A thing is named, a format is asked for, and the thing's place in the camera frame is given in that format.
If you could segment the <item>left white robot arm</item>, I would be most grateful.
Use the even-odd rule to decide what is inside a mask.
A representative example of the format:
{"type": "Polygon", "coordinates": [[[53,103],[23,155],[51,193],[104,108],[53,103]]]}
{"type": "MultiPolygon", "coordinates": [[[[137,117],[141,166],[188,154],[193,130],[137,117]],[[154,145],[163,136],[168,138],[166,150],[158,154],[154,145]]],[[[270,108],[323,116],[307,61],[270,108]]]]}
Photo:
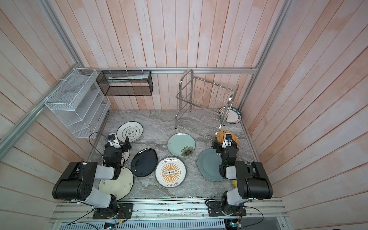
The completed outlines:
{"type": "Polygon", "coordinates": [[[124,167],[123,153],[131,149],[129,138],[110,141],[105,146],[103,165],[97,162],[72,162],[54,185],[54,199],[76,201],[94,207],[100,218],[115,218],[117,203],[132,189],[134,178],[124,167]]]}

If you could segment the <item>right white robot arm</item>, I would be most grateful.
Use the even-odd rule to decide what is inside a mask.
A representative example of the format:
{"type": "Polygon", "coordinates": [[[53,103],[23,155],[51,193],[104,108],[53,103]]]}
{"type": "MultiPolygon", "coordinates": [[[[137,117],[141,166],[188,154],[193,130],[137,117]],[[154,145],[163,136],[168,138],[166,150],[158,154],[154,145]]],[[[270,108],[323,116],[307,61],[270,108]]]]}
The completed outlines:
{"type": "Polygon", "coordinates": [[[237,187],[225,192],[218,204],[223,215],[233,215],[242,211],[242,204],[251,199],[271,199],[273,188],[261,162],[237,160],[238,144],[232,134],[222,132],[222,140],[215,138],[213,149],[221,155],[219,174],[224,179],[236,180],[237,187]]]}

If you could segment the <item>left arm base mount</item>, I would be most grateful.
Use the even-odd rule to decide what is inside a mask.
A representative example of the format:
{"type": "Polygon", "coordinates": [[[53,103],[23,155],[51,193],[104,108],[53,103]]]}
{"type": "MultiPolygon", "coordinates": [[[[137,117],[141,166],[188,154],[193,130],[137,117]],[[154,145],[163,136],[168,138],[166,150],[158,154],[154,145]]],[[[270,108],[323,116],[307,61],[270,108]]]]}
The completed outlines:
{"type": "Polygon", "coordinates": [[[105,209],[96,209],[93,214],[93,219],[130,219],[133,206],[133,203],[121,203],[111,205],[105,209]]]}

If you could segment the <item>dark blue oval plate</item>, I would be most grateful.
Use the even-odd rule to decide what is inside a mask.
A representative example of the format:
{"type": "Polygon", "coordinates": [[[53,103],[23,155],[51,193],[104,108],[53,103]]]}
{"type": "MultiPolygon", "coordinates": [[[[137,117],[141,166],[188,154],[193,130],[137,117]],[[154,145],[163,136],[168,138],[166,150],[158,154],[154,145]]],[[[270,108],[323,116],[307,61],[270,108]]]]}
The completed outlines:
{"type": "Polygon", "coordinates": [[[146,148],[138,152],[132,162],[131,171],[137,177],[146,177],[156,168],[158,156],[154,149],[146,148]]]}

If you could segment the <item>stainless steel dish rack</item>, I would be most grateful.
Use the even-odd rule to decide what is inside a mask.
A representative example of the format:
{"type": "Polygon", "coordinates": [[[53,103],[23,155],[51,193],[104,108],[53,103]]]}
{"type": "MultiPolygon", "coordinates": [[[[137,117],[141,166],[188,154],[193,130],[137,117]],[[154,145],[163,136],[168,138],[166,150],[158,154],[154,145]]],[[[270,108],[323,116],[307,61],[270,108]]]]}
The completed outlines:
{"type": "Polygon", "coordinates": [[[198,135],[213,138],[226,125],[238,88],[197,77],[188,69],[176,95],[179,110],[174,117],[175,128],[191,128],[198,135]]]}

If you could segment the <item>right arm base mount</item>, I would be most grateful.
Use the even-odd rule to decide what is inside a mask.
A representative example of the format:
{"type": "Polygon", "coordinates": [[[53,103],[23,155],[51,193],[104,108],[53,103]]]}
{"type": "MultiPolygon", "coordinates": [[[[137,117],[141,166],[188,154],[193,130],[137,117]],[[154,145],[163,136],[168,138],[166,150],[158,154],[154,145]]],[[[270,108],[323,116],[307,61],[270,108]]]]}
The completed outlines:
{"type": "Polygon", "coordinates": [[[208,208],[210,217],[222,217],[222,216],[245,216],[245,207],[230,206],[224,202],[216,201],[214,199],[205,201],[205,205],[208,208]]]}

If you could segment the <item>white plate with black emblem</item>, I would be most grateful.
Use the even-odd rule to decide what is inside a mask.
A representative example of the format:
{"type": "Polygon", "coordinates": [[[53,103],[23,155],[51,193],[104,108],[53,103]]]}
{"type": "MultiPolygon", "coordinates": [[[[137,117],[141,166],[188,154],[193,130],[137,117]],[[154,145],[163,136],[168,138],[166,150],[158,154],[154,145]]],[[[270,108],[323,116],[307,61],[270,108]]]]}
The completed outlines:
{"type": "Polygon", "coordinates": [[[130,121],[122,124],[117,130],[117,138],[125,141],[126,137],[130,142],[137,141],[143,134],[143,126],[139,122],[130,121]]]}

